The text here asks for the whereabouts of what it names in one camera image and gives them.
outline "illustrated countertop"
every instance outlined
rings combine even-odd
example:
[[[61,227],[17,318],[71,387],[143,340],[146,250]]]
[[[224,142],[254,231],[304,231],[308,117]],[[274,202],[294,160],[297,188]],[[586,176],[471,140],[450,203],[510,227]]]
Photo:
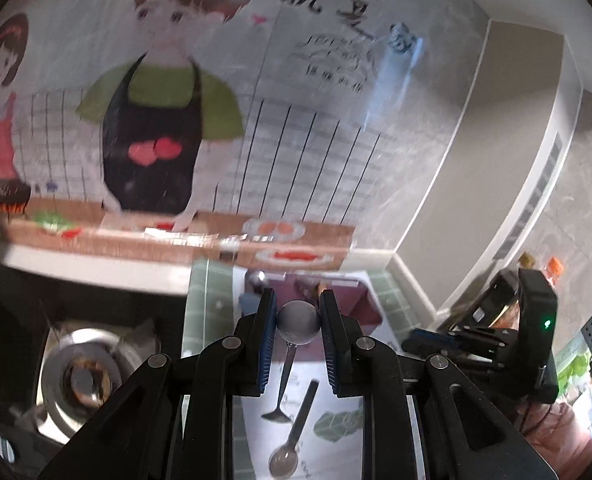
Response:
[[[244,289],[246,269],[210,260],[194,263],[185,313],[183,356],[202,351],[211,342],[234,329],[237,298]],[[333,273],[364,283],[374,298],[382,318],[371,335],[400,352],[399,341],[420,325],[396,282],[386,271]],[[258,399],[234,398],[234,471],[236,479],[271,479],[269,457],[287,441],[291,424],[263,418],[274,410],[284,361],[284,344],[276,334],[274,352],[265,393]],[[292,478],[358,480],[362,464],[361,399],[338,399],[329,386],[320,341],[299,348],[301,355],[291,369],[282,410],[295,418],[312,380],[319,382],[316,397],[297,445],[298,468]],[[186,399],[184,412],[188,406]]]

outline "cartoon boy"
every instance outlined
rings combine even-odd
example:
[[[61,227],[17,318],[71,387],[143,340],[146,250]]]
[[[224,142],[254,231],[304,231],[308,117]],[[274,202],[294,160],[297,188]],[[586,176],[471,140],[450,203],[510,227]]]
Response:
[[[175,214],[182,230],[213,193],[243,122],[233,92],[192,50],[249,1],[135,0],[149,49],[101,76],[77,109],[82,138],[100,128],[102,176],[91,153],[84,168],[105,208]]]

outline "wall mural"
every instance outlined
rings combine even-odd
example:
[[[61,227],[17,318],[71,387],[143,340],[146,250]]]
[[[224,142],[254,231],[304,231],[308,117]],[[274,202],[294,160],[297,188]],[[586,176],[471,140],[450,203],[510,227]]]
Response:
[[[486,25],[471,0],[10,0],[0,213],[96,204],[101,227],[182,232],[214,212],[391,248]]]

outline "gray marble wall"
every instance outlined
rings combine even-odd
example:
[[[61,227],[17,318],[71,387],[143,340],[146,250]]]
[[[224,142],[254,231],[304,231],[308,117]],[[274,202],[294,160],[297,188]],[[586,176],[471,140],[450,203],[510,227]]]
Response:
[[[554,352],[592,315],[592,94],[585,92],[567,160],[550,200],[522,250],[544,266],[557,256],[566,270],[557,283]]]

